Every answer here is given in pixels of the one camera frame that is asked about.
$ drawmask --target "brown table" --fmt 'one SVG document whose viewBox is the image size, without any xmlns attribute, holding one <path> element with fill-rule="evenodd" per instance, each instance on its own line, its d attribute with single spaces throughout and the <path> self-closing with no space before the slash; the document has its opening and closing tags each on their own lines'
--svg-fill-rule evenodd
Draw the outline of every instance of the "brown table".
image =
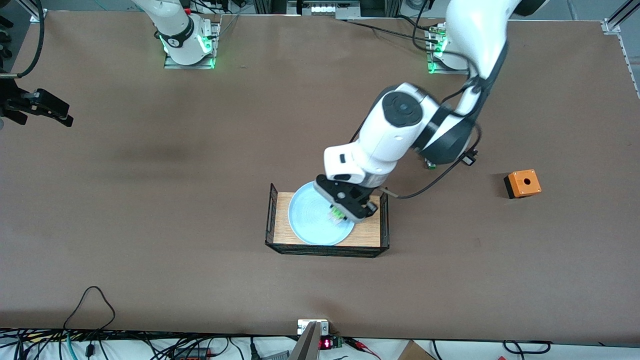
<svg viewBox="0 0 640 360">
<path fill-rule="evenodd" d="M 241 17 L 215 70 L 163 70 L 153 32 L 142 13 L 48 14 L 19 85 L 60 96 L 76 123 L 0 132 L 0 326 L 60 327 L 96 284 L 114 329 L 292 334 L 327 317 L 350 336 L 640 341 L 640 101 L 597 22 L 509 24 L 479 161 L 391 200 L 376 259 L 268 249 L 269 183 L 315 178 L 386 86 L 442 98 L 463 77 L 325 17 Z M 527 168 L 543 193 L 505 199 L 504 174 Z M 410 152 L 387 185 L 435 176 Z M 107 317 L 93 293 L 71 326 Z"/>
</svg>

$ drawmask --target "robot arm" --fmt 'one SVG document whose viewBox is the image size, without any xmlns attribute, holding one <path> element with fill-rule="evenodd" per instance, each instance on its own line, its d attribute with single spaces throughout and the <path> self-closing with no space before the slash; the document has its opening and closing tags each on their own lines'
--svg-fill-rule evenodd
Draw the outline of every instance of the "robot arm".
<svg viewBox="0 0 640 360">
<path fill-rule="evenodd" d="M 149 15 L 164 50 L 180 65 L 193 65 L 211 53 L 211 21 L 184 12 L 178 0 L 133 0 Z"/>
<path fill-rule="evenodd" d="M 532 1 L 543 5 L 543 1 L 528 0 Z M 357 141 L 324 151 L 326 175 L 319 175 L 314 187 L 345 218 L 358 223 L 375 213 L 369 195 L 384 183 L 408 149 L 436 164 L 451 163 L 461 156 L 504 63 L 507 20 L 520 3 L 449 3 L 446 19 L 451 45 L 447 50 L 464 55 L 470 63 L 470 77 L 455 110 L 415 85 L 391 86 L 374 102 Z"/>
</svg>

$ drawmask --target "plate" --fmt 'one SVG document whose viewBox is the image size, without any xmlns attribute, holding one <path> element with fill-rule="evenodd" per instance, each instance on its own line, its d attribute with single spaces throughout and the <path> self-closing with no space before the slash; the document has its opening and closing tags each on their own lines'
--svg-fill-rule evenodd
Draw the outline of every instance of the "plate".
<svg viewBox="0 0 640 360">
<path fill-rule="evenodd" d="M 331 203 L 314 189 L 314 182 L 304 184 L 289 203 L 289 225 L 300 240 L 309 245 L 335 245 L 353 230 L 354 223 L 336 224 L 329 217 Z"/>
</svg>

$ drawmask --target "green cable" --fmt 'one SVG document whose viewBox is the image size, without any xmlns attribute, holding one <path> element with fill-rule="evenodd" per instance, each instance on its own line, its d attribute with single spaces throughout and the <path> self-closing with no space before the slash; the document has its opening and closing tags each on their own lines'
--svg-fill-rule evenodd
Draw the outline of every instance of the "green cable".
<svg viewBox="0 0 640 360">
<path fill-rule="evenodd" d="M 78 360 L 76 353 L 74 352 L 74 348 L 71 347 L 71 334 L 69 333 L 67 333 L 67 347 L 69 348 L 71 357 L 73 357 L 74 360 Z"/>
</svg>

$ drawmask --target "orange box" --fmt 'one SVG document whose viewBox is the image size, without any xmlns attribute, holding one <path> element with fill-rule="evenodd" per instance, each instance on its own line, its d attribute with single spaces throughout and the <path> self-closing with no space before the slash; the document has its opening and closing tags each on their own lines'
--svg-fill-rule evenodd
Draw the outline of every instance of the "orange box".
<svg viewBox="0 0 640 360">
<path fill-rule="evenodd" d="M 510 173 L 504 178 L 510 199 L 527 197 L 542 192 L 535 170 L 520 170 Z"/>
</svg>

